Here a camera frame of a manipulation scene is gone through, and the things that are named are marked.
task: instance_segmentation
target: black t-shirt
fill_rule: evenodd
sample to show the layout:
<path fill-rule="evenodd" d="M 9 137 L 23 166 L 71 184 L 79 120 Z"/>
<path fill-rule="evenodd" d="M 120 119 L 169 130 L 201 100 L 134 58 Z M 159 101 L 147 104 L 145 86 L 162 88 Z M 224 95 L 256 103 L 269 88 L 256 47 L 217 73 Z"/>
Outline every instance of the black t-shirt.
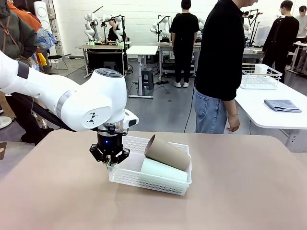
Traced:
<path fill-rule="evenodd" d="M 294 17 L 276 19 L 262 50 L 278 56 L 287 56 L 293 43 L 297 41 L 298 29 L 299 22 Z"/>
<path fill-rule="evenodd" d="M 205 23 L 196 75 L 198 92 L 223 101 L 236 97 L 242 81 L 245 46 L 243 12 L 232 0 L 219 0 Z"/>
<path fill-rule="evenodd" d="M 193 48 L 194 34 L 200 30 L 198 19 L 191 13 L 178 14 L 174 19 L 170 32 L 175 33 L 174 49 Z"/>
<path fill-rule="evenodd" d="M 107 39 L 108 39 L 109 41 L 116 41 L 116 40 L 118 40 L 117 35 L 116 35 L 116 34 L 114 33 L 114 31 L 113 31 L 113 27 L 110 28 L 110 30 L 109 30 L 109 35 L 108 35 Z"/>

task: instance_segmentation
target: jeans pocket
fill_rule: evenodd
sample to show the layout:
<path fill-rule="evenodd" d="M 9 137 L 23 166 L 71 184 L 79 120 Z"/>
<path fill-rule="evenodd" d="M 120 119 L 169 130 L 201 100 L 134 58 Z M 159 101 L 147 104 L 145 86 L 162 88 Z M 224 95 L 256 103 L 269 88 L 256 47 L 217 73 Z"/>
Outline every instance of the jeans pocket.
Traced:
<path fill-rule="evenodd" d="M 209 98 L 194 94 L 194 108 L 197 116 L 205 116 Z"/>

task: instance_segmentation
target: gray towel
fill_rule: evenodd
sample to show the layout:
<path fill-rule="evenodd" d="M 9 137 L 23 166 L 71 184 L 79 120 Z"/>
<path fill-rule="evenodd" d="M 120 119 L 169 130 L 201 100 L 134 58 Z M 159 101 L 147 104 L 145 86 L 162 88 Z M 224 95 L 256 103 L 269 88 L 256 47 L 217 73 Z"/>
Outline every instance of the gray towel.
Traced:
<path fill-rule="evenodd" d="M 289 100 L 264 100 L 264 103 L 275 112 L 301 113 L 302 110 L 297 108 Z"/>

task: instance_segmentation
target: white sneaker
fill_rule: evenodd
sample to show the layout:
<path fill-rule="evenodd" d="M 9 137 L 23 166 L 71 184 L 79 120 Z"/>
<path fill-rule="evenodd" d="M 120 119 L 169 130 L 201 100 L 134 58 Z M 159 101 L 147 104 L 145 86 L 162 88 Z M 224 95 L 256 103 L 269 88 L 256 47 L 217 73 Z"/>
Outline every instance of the white sneaker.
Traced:
<path fill-rule="evenodd" d="M 180 82 L 174 82 L 174 86 L 176 88 L 181 88 L 181 83 Z"/>

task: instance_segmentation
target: wire basket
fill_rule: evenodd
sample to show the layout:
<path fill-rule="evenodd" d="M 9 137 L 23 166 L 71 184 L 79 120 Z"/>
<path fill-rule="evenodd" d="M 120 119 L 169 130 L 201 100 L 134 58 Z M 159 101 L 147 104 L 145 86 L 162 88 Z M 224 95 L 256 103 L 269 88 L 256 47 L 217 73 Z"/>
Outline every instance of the wire basket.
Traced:
<path fill-rule="evenodd" d="M 120 184 L 127 184 L 183 196 L 189 185 L 192 183 L 192 163 L 190 163 L 190 166 L 186 171 L 188 173 L 187 182 L 180 182 L 160 176 L 141 173 L 141 168 L 145 159 L 144 152 L 148 142 L 149 139 L 130 136 L 123 137 L 123 145 L 130 149 L 130 155 L 121 164 L 109 167 L 109 180 Z M 189 147 L 187 145 L 176 143 L 170 144 L 185 151 L 186 154 L 190 156 Z"/>
<path fill-rule="evenodd" d="M 275 90 L 282 73 L 264 64 L 242 64 L 243 89 Z"/>

